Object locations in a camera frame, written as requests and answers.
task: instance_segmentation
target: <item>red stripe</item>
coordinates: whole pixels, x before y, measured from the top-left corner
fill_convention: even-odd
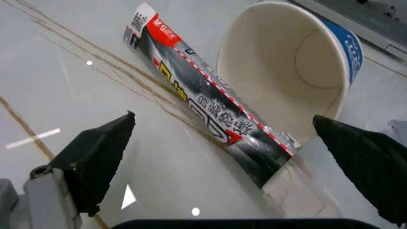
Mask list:
[[[158,62],[158,60],[155,58],[153,58],[153,62],[154,62],[154,65],[157,67],[160,65],[160,62]]]
[[[267,133],[267,135],[268,135],[270,138],[275,139],[275,136],[274,136],[273,134]]]

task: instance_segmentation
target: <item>paper cup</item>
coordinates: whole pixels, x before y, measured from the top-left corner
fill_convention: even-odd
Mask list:
[[[217,71],[276,131],[315,136],[315,114],[336,118],[362,64],[350,31],[289,3],[247,8],[221,44]]]

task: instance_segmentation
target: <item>brown vein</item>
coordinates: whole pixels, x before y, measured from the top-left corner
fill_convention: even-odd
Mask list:
[[[9,114],[16,120],[24,131],[33,138],[34,143],[37,147],[45,154],[45,156],[51,161],[54,159],[55,155],[47,148],[47,146],[37,137],[35,132],[31,130],[30,126],[14,111],[12,106],[0,96],[0,103],[6,108]]]
[[[49,26],[47,26],[47,25],[41,23],[40,21],[36,21],[36,20],[33,20],[33,21],[34,21],[35,23],[39,24],[40,26],[43,26],[44,28],[48,29],[49,31],[51,31],[51,32],[53,32],[53,33],[55,33],[55,34],[57,34],[58,36],[62,37],[62,38],[65,39],[66,41],[70,42],[71,44],[73,44],[73,45],[75,45],[76,47],[78,47],[79,49],[81,49],[82,51],[84,51],[84,52],[86,52],[86,53],[92,55],[92,56],[95,57],[96,59],[105,62],[106,64],[108,64],[108,65],[111,66],[112,68],[117,69],[118,71],[120,71],[120,72],[122,72],[123,74],[127,75],[130,79],[132,79],[132,80],[133,80],[135,83],[137,83],[140,87],[142,87],[142,88],[144,88],[145,90],[147,90],[148,92],[150,92],[153,96],[159,98],[160,100],[166,102],[168,105],[172,106],[173,108],[175,108],[175,109],[177,109],[177,110],[179,110],[180,112],[182,112],[182,113],[185,114],[185,111],[184,111],[182,108],[180,108],[178,105],[176,105],[175,103],[171,102],[170,100],[168,100],[167,98],[165,98],[164,96],[162,96],[160,93],[156,92],[156,91],[155,91],[154,89],[152,89],[150,86],[146,85],[143,81],[141,81],[140,79],[138,79],[136,76],[134,76],[134,75],[133,75],[131,72],[129,72],[128,70],[126,70],[126,69],[124,69],[124,68],[122,68],[122,67],[120,67],[120,66],[118,66],[118,65],[116,65],[116,64],[114,64],[114,63],[112,63],[112,62],[110,62],[110,61],[108,61],[108,60],[106,60],[106,59],[104,59],[104,58],[102,58],[101,56],[99,56],[99,55],[97,55],[97,54],[95,54],[95,53],[93,53],[93,52],[91,52],[91,51],[89,51],[89,50],[87,50],[87,49],[85,49],[85,48],[83,48],[82,46],[80,46],[80,45],[76,44],[75,42],[73,42],[70,38],[64,36],[63,34],[61,34],[61,33],[59,33],[59,32],[57,32],[57,31],[54,30],[53,28],[51,28],[51,27],[49,27]],[[173,90],[171,90],[171,89],[169,89],[169,88],[167,88],[167,87],[165,87],[165,90],[168,91],[168,92],[171,92],[171,94],[175,94],[175,95],[176,95],[176,93],[175,93]]]
[[[72,52],[72,51],[69,50],[68,48],[66,48],[66,47],[64,47],[64,46],[62,46],[62,45],[56,43],[55,41],[53,41],[53,40],[47,38],[47,37],[44,36],[44,35],[42,35],[42,36],[43,36],[45,39],[47,39],[48,41],[50,41],[50,42],[54,43],[55,45],[57,45],[58,47],[62,48],[63,50],[65,50],[65,51],[69,52],[70,54],[74,55],[75,57],[79,58],[79,59],[82,60],[83,62],[86,61],[84,58],[80,57],[79,55],[77,55],[76,53]],[[120,85],[122,85],[122,86],[128,88],[129,90],[133,91],[131,88],[127,87],[126,85],[124,85],[124,84],[121,83],[120,81],[117,81],[116,79],[112,78],[112,77],[111,77],[110,75],[108,75],[107,73],[105,73],[105,72],[103,72],[103,71],[97,69],[94,65],[91,65],[91,67],[93,67],[95,70],[99,71],[100,73],[106,75],[107,77],[109,77],[110,79],[114,80],[115,82],[119,83]],[[138,95],[143,96],[144,98],[148,99],[149,101],[152,101],[150,98],[147,98],[147,97],[146,97],[145,95],[143,95],[143,94],[140,94],[140,93],[138,93],[138,92],[135,92],[135,93],[137,93]],[[226,149],[225,149],[225,147],[224,147],[223,144],[221,144],[221,143],[219,143],[218,141],[216,141],[210,134],[208,134],[207,132],[205,132],[204,130],[202,130],[201,128],[199,128],[195,123],[193,123],[193,122],[191,122],[191,121],[189,121],[189,120],[187,120],[187,119],[185,119],[185,118],[183,118],[183,117],[181,117],[181,116],[179,116],[179,115],[177,115],[177,114],[175,114],[175,113],[173,113],[173,112],[167,110],[167,109],[166,109],[161,103],[159,103],[156,99],[155,99],[155,102],[156,102],[167,114],[169,114],[170,116],[172,116],[172,117],[178,119],[179,121],[183,122],[185,125],[187,125],[187,126],[190,127],[191,129],[193,129],[194,131],[196,131],[197,133],[199,133],[200,135],[202,135],[202,136],[203,136],[205,139],[207,139],[209,142],[211,142],[211,143],[214,144],[215,146],[219,147],[221,150],[226,151]]]
[[[378,64],[378,65],[380,65],[380,66],[386,68],[387,70],[390,70],[390,71],[392,71],[392,72],[394,72],[394,73],[396,73],[396,74],[399,74],[399,75],[402,75],[402,76],[404,76],[404,77],[407,77],[406,74],[403,74],[403,73],[401,73],[401,72],[399,72],[399,71],[393,70],[393,69],[391,69],[391,68],[385,66],[384,64],[379,63],[379,62],[373,60],[372,58],[369,58],[369,57],[367,57],[367,56],[364,56],[364,57],[365,57],[366,59],[370,60],[371,62],[376,63],[376,64]]]
[[[71,33],[72,35],[74,35],[75,37],[79,38],[80,40],[84,41],[85,43],[89,44],[90,46],[98,49],[99,51],[101,51],[104,54],[109,55],[110,57],[112,57],[113,59],[121,62],[122,64],[126,65],[127,67],[137,71],[140,75],[142,75],[143,77],[149,79],[151,82],[153,82],[154,84],[156,84],[157,86],[161,87],[162,89],[166,90],[167,92],[169,92],[170,94],[174,95],[175,97],[178,98],[178,95],[176,94],[176,92],[174,92],[173,90],[169,89],[165,84],[163,84],[162,82],[160,82],[159,80],[157,80],[155,77],[149,75],[148,73],[144,72],[143,70],[141,70],[140,68],[138,68],[137,66],[132,65],[131,63],[123,60],[122,58],[118,57],[117,55],[113,54],[112,52],[97,46],[96,44],[88,41],[87,39],[85,39],[84,37],[80,36],[79,34],[71,31],[70,29],[68,29],[67,27],[59,24],[58,22],[54,21],[53,19],[51,19],[50,17],[48,17],[47,15],[45,15],[43,12],[41,12],[40,10],[38,10],[37,8],[35,8],[34,6],[30,5],[28,2],[24,1],[24,0],[16,0],[18,3],[30,8],[31,10],[35,11],[36,13],[40,14],[41,16],[45,17],[46,19],[48,19],[49,21],[51,21],[52,23],[58,25],[59,27],[63,28],[64,30],[66,30],[67,32]],[[32,14],[28,13],[25,11],[26,14],[28,14],[29,16],[34,17]]]
[[[99,224],[99,226],[102,229],[109,229],[109,226],[107,226],[107,224],[103,221],[103,219],[98,214],[96,214],[93,218],[95,219],[95,221]]]
[[[84,58],[82,58],[82,57],[79,56],[78,54],[72,52],[72,51],[69,50],[68,48],[66,48],[66,47],[64,47],[64,46],[62,46],[62,45],[56,43],[55,41],[49,39],[48,37],[44,36],[43,34],[41,34],[41,36],[44,37],[45,39],[47,39],[49,42],[52,42],[53,44],[57,45],[58,47],[60,47],[60,48],[63,49],[64,51],[67,51],[67,52],[69,52],[70,54],[74,55],[75,57],[77,57],[78,59],[82,60],[83,62],[86,62],[86,60],[85,60]],[[138,94],[138,95],[144,97],[145,99],[147,99],[147,100],[149,100],[149,101],[152,101],[152,100],[151,100],[149,97],[147,97],[146,95],[144,95],[144,94],[142,94],[142,93],[140,93],[140,92],[138,92],[138,91],[135,91],[135,90],[133,90],[132,88],[126,86],[125,84],[123,84],[123,83],[120,82],[119,80],[117,80],[117,79],[111,77],[109,74],[107,74],[107,73],[103,72],[102,70],[98,69],[96,66],[91,65],[91,67],[92,67],[93,69],[95,69],[96,71],[102,73],[103,75],[107,76],[109,79],[111,79],[111,80],[115,81],[116,83],[120,84],[121,86],[123,86],[123,87],[129,89],[130,91],[132,91],[132,92],[134,92],[134,93],[136,93],[136,94]]]

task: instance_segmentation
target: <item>white marble surface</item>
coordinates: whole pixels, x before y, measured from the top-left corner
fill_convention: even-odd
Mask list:
[[[108,226],[130,219],[192,218],[194,207],[200,209],[201,218],[279,217],[232,158],[166,112],[198,124],[188,111],[171,108],[154,93],[183,107],[177,98],[97,48],[156,75],[141,53],[122,42],[123,29],[141,1],[29,1],[48,18],[21,2],[6,1],[14,7],[0,1],[0,96],[35,134],[61,130],[42,139],[52,153],[60,152],[82,130],[102,125],[127,110],[136,114],[136,127],[123,161],[101,204],[100,216]],[[215,66],[226,28],[256,1],[149,2],[209,65]],[[33,16],[45,26],[34,22]],[[407,68],[380,50],[364,48],[366,59],[339,119],[377,131],[389,119],[407,120]],[[87,60],[93,65],[86,65]],[[128,74],[145,85],[135,83]],[[0,120],[0,177],[10,178],[21,193],[29,171],[48,163],[48,158],[34,143],[7,149],[7,144],[30,136],[4,106],[0,106]],[[329,191],[345,217],[393,227],[374,215],[371,206],[353,208],[352,203],[366,200],[354,187],[349,191],[351,184],[334,185],[335,178],[346,181],[346,177],[337,170],[327,172],[335,163],[320,155],[328,152],[310,152],[304,153],[306,164],[313,168],[318,184],[335,190]],[[313,160],[319,157],[322,161]],[[121,210],[127,184],[137,201]],[[99,227],[93,220],[83,219],[83,228]]]

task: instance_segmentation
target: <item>cup rim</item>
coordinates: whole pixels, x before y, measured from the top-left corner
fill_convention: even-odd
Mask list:
[[[237,18],[235,18],[232,22],[232,24],[229,26],[229,28],[226,30],[222,41],[220,43],[219,49],[218,49],[218,53],[217,53],[217,57],[216,57],[216,62],[215,62],[215,66],[216,66],[216,71],[219,73],[219,69],[220,69],[220,65],[219,65],[219,59],[221,54],[223,53],[223,48],[225,46],[226,43],[226,38],[229,37],[229,35],[231,34],[231,30],[232,28],[234,28],[235,26],[238,26],[236,24],[236,22],[241,18],[245,16],[245,13],[247,13],[250,9],[253,9],[255,7],[261,7],[264,5],[280,5],[280,6],[284,6],[284,7],[288,7],[288,8],[292,8],[295,9],[296,11],[298,11],[299,13],[301,13],[302,15],[306,16],[307,18],[309,18],[310,22],[313,23],[327,38],[328,38],[328,42],[330,43],[330,45],[333,46],[333,48],[336,50],[335,52],[335,56],[337,57],[337,59],[339,60],[339,62],[341,63],[341,71],[343,74],[342,75],[342,88],[339,94],[339,97],[337,99],[339,99],[340,101],[343,101],[345,98],[345,94],[347,94],[347,91],[350,87],[350,82],[349,82],[349,64],[347,62],[347,57],[345,54],[345,51],[343,50],[340,41],[338,40],[338,38],[334,35],[334,33],[319,19],[317,18],[314,14],[312,14],[311,12],[296,6],[292,3],[286,3],[286,2],[259,2],[256,4],[253,4],[249,7],[247,7],[244,11],[242,11],[239,16],[237,16]],[[337,119],[337,117],[339,116],[341,110],[342,110],[342,106],[343,106],[343,102],[340,102],[337,108],[337,111],[335,113],[334,119]]]

